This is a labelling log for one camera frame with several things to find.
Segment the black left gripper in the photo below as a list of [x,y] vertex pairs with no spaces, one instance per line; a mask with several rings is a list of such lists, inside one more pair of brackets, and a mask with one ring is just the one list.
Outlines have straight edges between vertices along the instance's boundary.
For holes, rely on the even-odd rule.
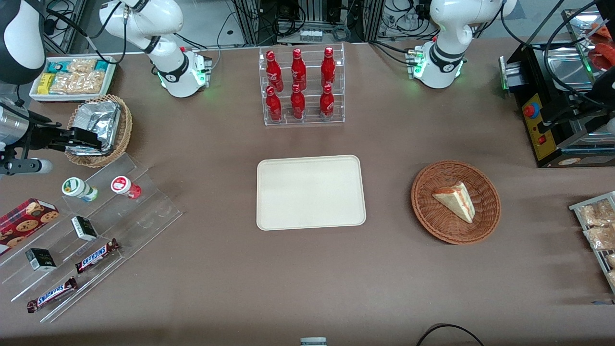
[[537,121],[537,131],[541,135],[555,131],[561,136],[572,136],[576,133],[572,121],[578,121],[583,126],[604,126],[609,122],[609,110],[580,99],[552,100],[541,108]]

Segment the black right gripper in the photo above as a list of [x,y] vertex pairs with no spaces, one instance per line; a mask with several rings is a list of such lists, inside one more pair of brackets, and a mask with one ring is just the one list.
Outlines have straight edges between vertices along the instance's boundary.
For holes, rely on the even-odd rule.
[[85,150],[101,151],[102,143],[95,132],[79,127],[61,128],[61,123],[35,124],[30,122],[28,131],[23,138],[23,151],[52,149],[66,151],[66,148],[81,148]]

